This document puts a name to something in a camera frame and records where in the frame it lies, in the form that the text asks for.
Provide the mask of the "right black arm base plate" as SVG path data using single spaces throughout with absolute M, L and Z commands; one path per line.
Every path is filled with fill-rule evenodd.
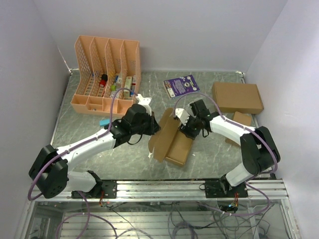
M 248 192 L 244 183 L 236 187 L 231 187 L 228 191 L 224 192 L 218 179 L 206 180 L 199 185 L 199 189 L 204 191 L 206 198 L 247 198 Z

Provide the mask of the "blue block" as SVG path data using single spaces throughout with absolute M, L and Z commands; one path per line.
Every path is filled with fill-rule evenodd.
M 103 120 L 99 121 L 99 126 L 104 127 L 104 126 L 108 125 L 109 123 L 110 123 L 109 119 L 103 119 Z

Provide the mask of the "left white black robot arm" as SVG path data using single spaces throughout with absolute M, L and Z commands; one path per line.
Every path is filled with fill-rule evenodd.
M 74 168 L 103 151 L 129 143 L 133 135 L 154 135 L 160 130 L 154 112 L 148 106 L 133 104 L 121 119 L 116 119 L 97 133 L 60 148 L 43 147 L 29 170 L 31 189 L 37 187 L 47 199 L 62 191 L 71 191 L 78 198 L 106 195 L 106 182 L 91 170 L 75 172 Z

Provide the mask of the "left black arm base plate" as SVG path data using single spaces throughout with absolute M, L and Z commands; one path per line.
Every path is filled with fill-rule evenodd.
M 115 199 L 117 196 L 117 182 L 114 180 L 102 180 L 92 190 L 82 194 L 87 199 Z

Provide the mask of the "brown cardboard box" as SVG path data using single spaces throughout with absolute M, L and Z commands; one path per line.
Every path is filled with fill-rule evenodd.
M 180 121 L 173 118 L 172 112 L 173 108 L 165 110 L 159 121 L 160 130 L 150 138 L 148 148 L 157 161 L 167 161 L 183 167 L 193 140 L 179 131 Z

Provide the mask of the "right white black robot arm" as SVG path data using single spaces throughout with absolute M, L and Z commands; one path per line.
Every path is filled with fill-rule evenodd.
M 242 162 L 219 179 L 223 196 L 231 197 L 240 184 L 265 173 L 269 168 L 278 168 L 281 158 L 268 128 L 246 126 L 220 112 L 211 113 L 203 100 L 191 103 L 190 107 L 191 115 L 182 108 L 174 109 L 174 117 L 181 122 L 179 131 L 186 137 L 195 139 L 204 131 L 208 134 L 217 133 L 241 148 Z

